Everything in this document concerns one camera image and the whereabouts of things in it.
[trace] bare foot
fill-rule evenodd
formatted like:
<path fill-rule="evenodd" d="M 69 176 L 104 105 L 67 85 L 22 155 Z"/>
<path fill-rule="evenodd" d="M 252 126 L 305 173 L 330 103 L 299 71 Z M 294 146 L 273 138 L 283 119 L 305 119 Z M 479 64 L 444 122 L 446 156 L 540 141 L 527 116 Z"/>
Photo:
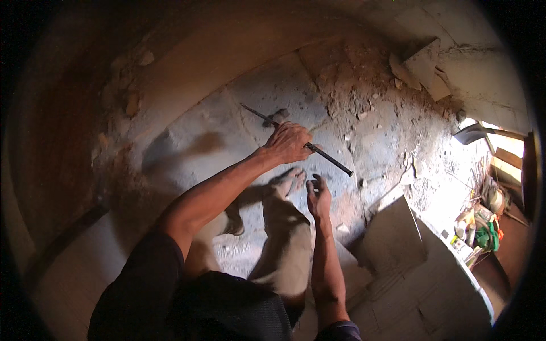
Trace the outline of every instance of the bare foot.
<path fill-rule="evenodd" d="M 286 198 L 290 193 L 295 192 L 303 186 L 305 182 L 305 171 L 301 168 L 293 168 L 285 175 L 273 181 L 272 187 L 277 190 L 282 198 Z"/>

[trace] debris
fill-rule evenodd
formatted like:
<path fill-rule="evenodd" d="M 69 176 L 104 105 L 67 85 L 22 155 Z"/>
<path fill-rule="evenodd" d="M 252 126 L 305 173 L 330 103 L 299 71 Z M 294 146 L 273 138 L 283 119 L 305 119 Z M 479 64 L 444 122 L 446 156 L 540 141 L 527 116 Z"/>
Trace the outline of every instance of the debris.
<path fill-rule="evenodd" d="M 451 95 L 451 91 L 447 87 L 446 83 L 437 74 L 434 74 L 432 78 L 432 85 L 430 87 L 425 86 L 425 89 L 435 102 Z"/>
<path fill-rule="evenodd" d="M 400 177 L 400 184 L 411 185 L 413 184 L 414 180 L 415 180 L 415 174 L 414 174 L 413 167 L 408 167 L 406 171 Z"/>
<path fill-rule="evenodd" d="M 438 63 L 440 40 L 435 39 L 402 64 L 425 88 L 431 88 Z"/>
<path fill-rule="evenodd" d="M 130 118 L 133 118 L 140 109 L 140 99 L 137 92 L 132 92 L 127 95 L 127 107 L 125 108 L 125 114 Z"/>
<path fill-rule="evenodd" d="M 106 135 L 104 135 L 104 133 L 100 133 L 99 134 L 99 143 L 100 143 L 100 147 L 103 151 L 107 150 L 108 149 L 108 144 L 110 143 L 110 141 L 108 140 L 108 137 L 106 137 Z"/>
<path fill-rule="evenodd" d="M 358 113 L 357 114 L 357 119 L 359 121 L 362 121 L 364 118 L 366 118 L 366 116 L 368 116 L 368 112 L 367 111 L 364 111 L 364 112 L 361 112 L 361 113 Z"/>
<path fill-rule="evenodd" d="M 425 161 L 416 161 L 413 159 L 413 168 L 415 169 L 415 178 L 417 179 L 428 179 L 430 178 L 429 167 L 426 165 Z"/>
<path fill-rule="evenodd" d="M 459 123 L 461 123 L 465 119 L 466 119 L 466 111 L 464 111 L 463 109 L 459 110 L 457 112 L 457 121 L 459 121 Z"/>
<path fill-rule="evenodd" d="M 155 59 L 155 57 L 153 56 L 153 53 L 152 51 L 150 50 L 146 50 L 141 59 L 140 59 L 140 62 L 138 63 L 138 65 L 142 66 L 142 67 L 145 67 L 146 65 L 148 64 L 151 64 L 153 62 L 153 60 Z"/>
<path fill-rule="evenodd" d="M 400 59 L 394 53 L 389 56 L 389 64 L 391 71 L 398 79 L 408 84 L 410 88 L 421 90 L 419 81 L 401 65 Z"/>
<path fill-rule="evenodd" d="M 350 232 L 349 228 L 344 223 L 339 224 L 336 227 L 336 230 L 339 231 L 339 232 L 343 232 L 343 233 L 349 233 Z"/>
<path fill-rule="evenodd" d="M 358 188 L 363 189 L 368 186 L 366 179 L 362 178 L 358 181 Z"/>

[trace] right hand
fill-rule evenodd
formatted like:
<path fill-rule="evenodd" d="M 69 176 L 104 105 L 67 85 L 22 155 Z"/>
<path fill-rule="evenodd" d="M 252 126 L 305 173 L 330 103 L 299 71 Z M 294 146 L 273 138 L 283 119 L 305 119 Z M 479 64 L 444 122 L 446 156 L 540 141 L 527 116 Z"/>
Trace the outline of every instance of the right hand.
<path fill-rule="evenodd" d="M 307 206 L 309 212 L 317 218 L 330 217 L 332 195 L 326 184 L 326 179 L 319 174 L 313 174 L 316 180 L 307 181 Z"/>
<path fill-rule="evenodd" d="M 305 147 L 312 139 L 309 131 L 299 124 L 283 122 L 275 128 L 263 148 L 280 163 L 292 163 L 305 160 L 313 153 Z"/>

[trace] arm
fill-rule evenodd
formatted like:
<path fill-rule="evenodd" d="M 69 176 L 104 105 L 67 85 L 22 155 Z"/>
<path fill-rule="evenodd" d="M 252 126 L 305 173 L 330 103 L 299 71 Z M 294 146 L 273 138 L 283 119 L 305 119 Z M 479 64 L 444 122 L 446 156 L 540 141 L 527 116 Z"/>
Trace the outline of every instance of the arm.
<path fill-rule="evenodd" d="M 311 134 L 302 126 L 280 124 L 267 143 L 243 161 L 197 184 L 163 212 L 158 228 L 172 237 L 188 255 L 192 237 L 214 219 L 257 177 L 283 163 L 305 160 L 312 152 L 304 147 Z"/>
<path fill-rule="evenodd" d="M 322 330 L 338 321 L 350 321 L 345 309 L 345 281 L 337 258 L 330 222 L 331 194 L 326 180 L 316 174 L 316 180 L 307 181 L 307 205 L 314 217 L 314 242 L 311 288 Z"/>

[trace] left hand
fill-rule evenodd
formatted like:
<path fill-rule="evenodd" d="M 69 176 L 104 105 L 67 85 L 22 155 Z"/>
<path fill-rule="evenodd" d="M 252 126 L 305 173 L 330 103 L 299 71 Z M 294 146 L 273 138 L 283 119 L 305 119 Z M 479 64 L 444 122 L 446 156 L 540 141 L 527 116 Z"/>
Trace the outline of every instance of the left hand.
<path fill-rule="evenodd" d="M 264 149 L 278 158 L 281 163 L 292 163 L 305 160 L 313 152 L 305 147 L 313 136 L 307 129 L 297 123 L 279 124 L 269 137 Z"/>

